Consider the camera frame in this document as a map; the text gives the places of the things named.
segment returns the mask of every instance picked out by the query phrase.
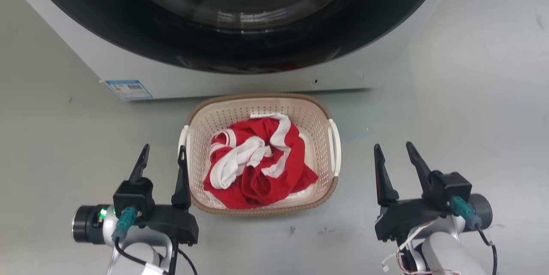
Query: brown basket rim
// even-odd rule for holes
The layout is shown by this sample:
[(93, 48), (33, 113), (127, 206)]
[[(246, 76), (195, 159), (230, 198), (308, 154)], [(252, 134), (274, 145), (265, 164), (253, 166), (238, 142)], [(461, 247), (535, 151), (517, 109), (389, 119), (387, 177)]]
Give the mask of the brown basket rim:
[[(223, 101), (232, 101), (232, 100), (239, 100), (239, 99), (259, 99), (259, 98), (289, 98), (289, 99), (301, 99), (301, 100), (310, 101), (314, 103), (316, 106), (318, 106), (320, 110), (322, 110), (324, 115), (326, 115), (327, 119), (332, 118), (332, 115), (328, 111), (327, 107), (323, 103), (321, 103), (320, 101), (318, 101), (317, 99), (311, 96), (304, 95), (304, 94), (297, 94), (297, 93), (262, 93), (262, 94), (229, 95), (229, 96), (214, 97), (214, 98), (208, 99), (203, 103), (200, 103), (200, 105), (198, 105), (194, 109), (194, 111), (187, 118), (186, 125), (190, 126), (190, 123), (192, 122), (196, 114), (204, 107), (211, 105), (213, 103), (222, 103)], [(277, 209), (245, 209), (245, 210), (214, 209), (212, 207), (208, 207), (200, 203), (194, 197), (192, 191), (190, 192), (190, 200), (192, 204), (194, 204), (194, 206), (210, 214), (227, 215), (227, 216), (249, 216), (249, 217), (280, 215), (280, 214), (288, 214), (288, 213), (293, 213), (298, 211), (310, 210), (322, 205), (332, 196), (332, 193), (334, 193), (335, 187), (337, 186), (337, 184), (338, 184), (338, 177), (332, 178), (332, 185), (330, 186), (330, 189), (328, 189), (328, 191), (320, 199), (318, 199), (315, 202), (311, 202), (303, 205), (280, 207)]]

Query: red and white clothing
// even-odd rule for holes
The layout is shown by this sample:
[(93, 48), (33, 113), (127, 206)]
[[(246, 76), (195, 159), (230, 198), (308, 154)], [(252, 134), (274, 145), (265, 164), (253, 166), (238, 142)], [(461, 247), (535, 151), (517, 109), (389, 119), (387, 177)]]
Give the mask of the red and white clothing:
[(269, 205), (306, 189), (318, 176), (305, 164), (305, 143), (286, 115), (253, 115), (214, 135), (209, 191), (230, 209)]

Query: washing machine door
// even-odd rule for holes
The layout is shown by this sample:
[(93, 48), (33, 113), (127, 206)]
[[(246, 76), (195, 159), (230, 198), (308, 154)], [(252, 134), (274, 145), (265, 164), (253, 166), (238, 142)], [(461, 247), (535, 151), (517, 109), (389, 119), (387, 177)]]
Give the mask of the washing machine door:
[(96, 35), (141, 56), (193, 70), (259, 74), (362, 48), (424, 0), (52, 1)]

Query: green light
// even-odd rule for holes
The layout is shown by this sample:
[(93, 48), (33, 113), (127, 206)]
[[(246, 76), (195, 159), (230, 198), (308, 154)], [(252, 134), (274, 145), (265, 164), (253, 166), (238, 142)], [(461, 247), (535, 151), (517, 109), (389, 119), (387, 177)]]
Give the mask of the green light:
[(106, 209), (101, 209), (100, 211), (100, 216), (102, 219), (105, 219), (105, 216), (106, 216)]

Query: white basket handle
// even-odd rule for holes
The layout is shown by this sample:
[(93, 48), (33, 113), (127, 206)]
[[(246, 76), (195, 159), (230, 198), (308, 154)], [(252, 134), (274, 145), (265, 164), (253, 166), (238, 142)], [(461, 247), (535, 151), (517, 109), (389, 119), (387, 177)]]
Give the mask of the white basket handle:
[(332, 171), (334, 176), (339, 176), (339, 171), (341, 171), (341, 140), (339, 139), (339, 130), (335, 125), (333, 119), (328, 119), (329, 126), (329, 140), (330, 140), (330, 156), (332, 158)]
[(188, 125), (185, 125), (181, 130), (181, 135), (179, 136), (179, 144), (177, 145), (177, 156), (179, 156), (179, 149), (181, 145), (187, 146), (187, 131), (189, 129)]

